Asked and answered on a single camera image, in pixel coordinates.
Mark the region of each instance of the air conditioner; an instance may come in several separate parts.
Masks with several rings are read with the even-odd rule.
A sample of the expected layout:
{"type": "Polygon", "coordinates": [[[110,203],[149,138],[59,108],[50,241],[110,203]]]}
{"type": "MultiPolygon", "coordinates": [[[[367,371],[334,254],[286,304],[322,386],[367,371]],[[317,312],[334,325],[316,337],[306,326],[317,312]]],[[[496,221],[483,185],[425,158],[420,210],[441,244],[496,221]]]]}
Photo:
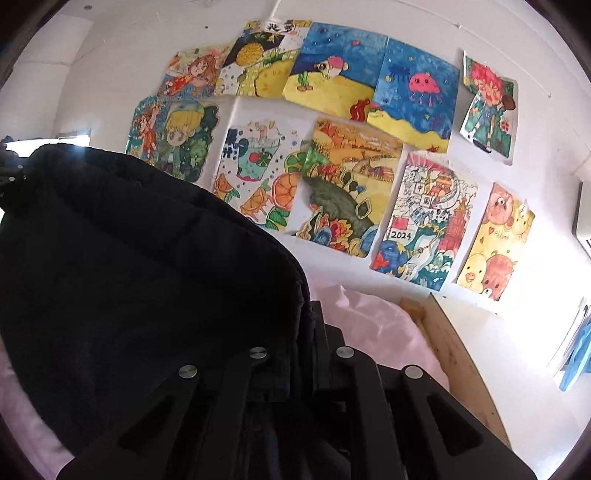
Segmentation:
{"type": "Polygon", "coordinates": [[[579,185],[579,201],[574,216],[573,235],[591,257],[591,181],[579,185]]]}

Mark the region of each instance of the window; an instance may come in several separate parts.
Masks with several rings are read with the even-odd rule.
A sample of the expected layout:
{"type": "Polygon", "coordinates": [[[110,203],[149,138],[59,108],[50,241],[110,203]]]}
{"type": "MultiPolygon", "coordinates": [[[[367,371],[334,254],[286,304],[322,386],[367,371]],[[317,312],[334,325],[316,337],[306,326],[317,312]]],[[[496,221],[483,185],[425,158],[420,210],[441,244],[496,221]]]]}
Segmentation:
{"type": "Polygon", "coordinates": [[[90,145],[90,132],[77,134],[61,134],[58,138],[36,138],[34,140],[18,140],[6,144],[7,150],[18,153],[19,157],[30,157],[31,154],[42,145],[52,143],[69,143],[79,147],[88,147],[90,145]]]}

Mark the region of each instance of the wooden board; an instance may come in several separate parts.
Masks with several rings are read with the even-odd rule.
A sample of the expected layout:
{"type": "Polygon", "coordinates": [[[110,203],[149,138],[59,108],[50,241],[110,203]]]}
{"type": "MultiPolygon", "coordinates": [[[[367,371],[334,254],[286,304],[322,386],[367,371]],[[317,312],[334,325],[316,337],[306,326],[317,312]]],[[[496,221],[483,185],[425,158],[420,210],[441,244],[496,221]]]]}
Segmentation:
{"type": "Polygon", "coordinates": [[[503,422],[470,354],[433,295],[423,304],[423,326],[449,379],[450,393],[499,440],[511,448],[503,422]]]}

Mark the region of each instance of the screw head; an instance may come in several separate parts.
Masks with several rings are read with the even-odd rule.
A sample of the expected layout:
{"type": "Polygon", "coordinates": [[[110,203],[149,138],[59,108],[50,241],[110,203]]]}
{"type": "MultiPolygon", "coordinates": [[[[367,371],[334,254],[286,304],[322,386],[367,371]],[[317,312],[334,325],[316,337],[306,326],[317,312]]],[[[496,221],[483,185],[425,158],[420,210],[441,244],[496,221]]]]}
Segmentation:
{"type": "Polygon", "coordinates": [[[406,367],[404,369],[404,373],[408,378],[413,378],[415,380],[423,376],[423,370],[421,370],[419,367],[416,367],[415,365],[406,367]]]}
{"type": "Polygon", "coordinates": [[[265,358],[267,356],[267,349],[261,346],[256,346],[251,348],[251,358],[255,360],[260,360],[261,358],[265,358]]]}
{"type": "Polygon", "coordinates": [[[336,354],[341,358],[351,358],[355,354],[350,346],[340,346],[336,349],[336,354]]]}
{"type": "Polygon", "coordinates": [[[197,375],[197,367],[194,365],[185,365],[178,369],[178,375],[181,378],[193,378],[197,375]]]}

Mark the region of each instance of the black jacket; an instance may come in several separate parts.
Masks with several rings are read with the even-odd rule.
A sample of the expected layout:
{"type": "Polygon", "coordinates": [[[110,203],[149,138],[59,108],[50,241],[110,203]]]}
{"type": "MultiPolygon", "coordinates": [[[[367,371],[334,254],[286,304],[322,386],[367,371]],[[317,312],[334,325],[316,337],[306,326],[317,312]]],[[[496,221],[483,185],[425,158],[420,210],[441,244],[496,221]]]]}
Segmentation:
{"type": "Polygon", "coordinates": [[[72,453],[185,364],[263,346],[275,396],[305,388],[306,278],[271,235],[128,155],[46,145],[23,172],[0,198],[0,335],[72,453]]]}

